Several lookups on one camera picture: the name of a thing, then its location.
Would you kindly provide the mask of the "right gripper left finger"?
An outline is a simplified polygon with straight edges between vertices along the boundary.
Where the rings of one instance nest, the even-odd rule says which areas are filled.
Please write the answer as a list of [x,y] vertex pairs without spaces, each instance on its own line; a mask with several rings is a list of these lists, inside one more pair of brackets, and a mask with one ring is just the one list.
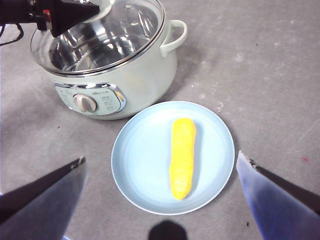
[[85,157],[0,197],[2,240],[62,240],[87,180]]

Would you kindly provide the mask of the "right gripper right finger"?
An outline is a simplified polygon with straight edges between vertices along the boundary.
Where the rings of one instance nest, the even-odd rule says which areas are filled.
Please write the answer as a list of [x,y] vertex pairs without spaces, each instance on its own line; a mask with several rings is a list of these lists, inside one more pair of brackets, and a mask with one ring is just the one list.
[[320,196],[247,159],[240,151],[236,170],[243,194],[265,240],[318,240]]

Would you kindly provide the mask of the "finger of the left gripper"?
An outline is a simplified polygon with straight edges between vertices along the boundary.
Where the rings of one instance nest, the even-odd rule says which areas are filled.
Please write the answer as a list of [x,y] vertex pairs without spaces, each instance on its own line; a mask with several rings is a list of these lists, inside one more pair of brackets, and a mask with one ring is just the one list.
[[80,0],[52,0],[50,7],[51,34],[58,37],[73,26],[94,17],[100,12],[100,7],[91,2]]

